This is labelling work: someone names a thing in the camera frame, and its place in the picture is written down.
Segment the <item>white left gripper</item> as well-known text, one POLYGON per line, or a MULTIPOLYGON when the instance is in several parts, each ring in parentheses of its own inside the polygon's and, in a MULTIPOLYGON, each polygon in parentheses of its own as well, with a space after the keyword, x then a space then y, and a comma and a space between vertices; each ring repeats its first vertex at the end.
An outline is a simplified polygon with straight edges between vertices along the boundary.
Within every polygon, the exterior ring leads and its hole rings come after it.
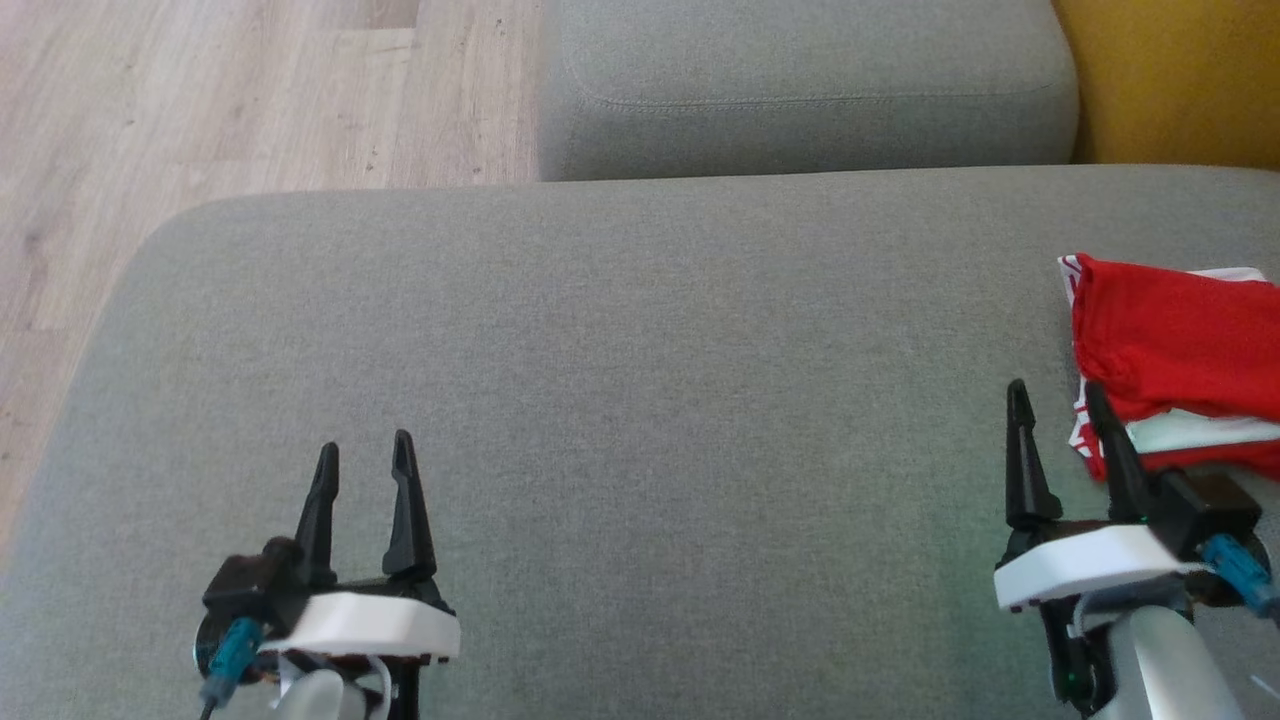
MULTIPOLYGON (((337 584, 332 530, 339 462, 337 442, 325 443, 294 533, 302 577, 314 589, 337 584)), ((438 565, 424 483, 406 429, 396 432, 392 478, 396 502, 381 570, 396 580, 433 579, 438 565)), ((454 614, 406 591, 308 593, 292 633, 260 647, 276 664, 271 720, 424 720, 422 670, 460 655, 461 641, 454 614)))

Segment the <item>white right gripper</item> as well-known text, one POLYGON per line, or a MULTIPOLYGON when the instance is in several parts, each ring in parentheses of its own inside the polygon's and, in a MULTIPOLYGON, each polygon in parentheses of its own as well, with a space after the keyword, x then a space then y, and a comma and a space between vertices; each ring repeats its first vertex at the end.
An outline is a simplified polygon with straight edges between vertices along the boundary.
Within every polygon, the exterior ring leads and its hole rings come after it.
MULTIPOLYGON (((1108 519, 1149 523, 1149 475, 1100 382, 1085 409, 1103 459, 1108 519)), ((995 598, 1014 615, 1037 612, 1050 689, 1083 717, 1189 717, 1204 707, 1207 650, 1194 614, 1172 606, 1170 577, 1185 575, 1142 525, 1097 527, 1033 544, 1030 532, 1062 518, 1034 438, 1023 379, 1006 392, 1005 520, 1014 532, 995 569, 995 598)))

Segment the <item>wide yellow sofa back cushion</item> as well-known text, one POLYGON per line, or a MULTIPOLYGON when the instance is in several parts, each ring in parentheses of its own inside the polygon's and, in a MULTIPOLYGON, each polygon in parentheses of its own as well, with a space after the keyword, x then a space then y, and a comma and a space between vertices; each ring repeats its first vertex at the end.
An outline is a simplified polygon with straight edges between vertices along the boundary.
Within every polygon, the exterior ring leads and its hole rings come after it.
POLYGON ((1280 170, 1280 0, 1052 0, 1079 163, 1280 170))

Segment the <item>grey sofa seat cushion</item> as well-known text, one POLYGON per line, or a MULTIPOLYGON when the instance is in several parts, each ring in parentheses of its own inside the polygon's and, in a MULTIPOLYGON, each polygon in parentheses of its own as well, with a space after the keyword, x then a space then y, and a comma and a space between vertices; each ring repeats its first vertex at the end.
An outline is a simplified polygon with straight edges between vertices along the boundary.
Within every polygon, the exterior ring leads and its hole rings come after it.
POLYGON ((548 0, 544 181, 1061 164, 1051 0, 548 0))

